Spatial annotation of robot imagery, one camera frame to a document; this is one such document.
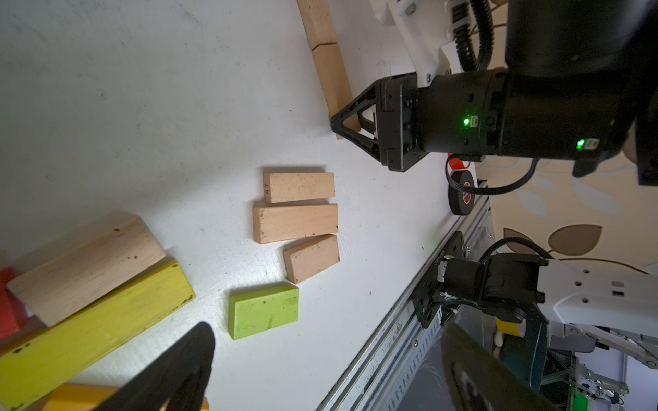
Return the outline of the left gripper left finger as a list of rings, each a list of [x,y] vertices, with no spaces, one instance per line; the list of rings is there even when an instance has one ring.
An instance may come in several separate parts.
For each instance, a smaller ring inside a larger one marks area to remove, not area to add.
[[[200,410],[212,373],[215,337],[200,322],[97,410]]]

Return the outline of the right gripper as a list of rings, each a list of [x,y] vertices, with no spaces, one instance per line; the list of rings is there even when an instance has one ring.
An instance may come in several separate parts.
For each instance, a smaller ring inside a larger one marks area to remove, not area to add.
[[[331,117],[332,131],[391,171],[405,172],[431,152],[502,153],[508,70],[443,75],[423,88],[416,80],[378,80]],[[375,121],[363,115],[373,106]]]

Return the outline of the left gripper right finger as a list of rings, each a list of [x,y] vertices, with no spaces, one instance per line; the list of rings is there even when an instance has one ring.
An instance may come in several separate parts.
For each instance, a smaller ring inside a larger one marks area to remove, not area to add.
[[[555,410],[456,324],[442,328],[442,361],[457,410]]]

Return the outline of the wood long block vertical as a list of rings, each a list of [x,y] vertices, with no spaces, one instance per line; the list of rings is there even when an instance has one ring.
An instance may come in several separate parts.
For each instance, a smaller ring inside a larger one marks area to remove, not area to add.
[[[346,107],[354,96],[338,44],[320,45],[312,51],[329,118]]]

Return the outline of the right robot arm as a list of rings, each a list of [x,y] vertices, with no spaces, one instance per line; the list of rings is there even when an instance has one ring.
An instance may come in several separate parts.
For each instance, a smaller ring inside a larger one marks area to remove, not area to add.
[[[637,137],[638,181],[657,183],[657,4],[654,1],[510,1],[505,67],[493,69],[487,1],[374,1],[399,29],[414,71],[377,80],[339,108],[331,127],[391,171],[431,152],[570,160],[581,178]],[[412,299],[428,327],[468,305],[505,321],[572,327],[648,368],[657,366],[657,280],[591,277],[534,247],[480,260],[443,251]]]

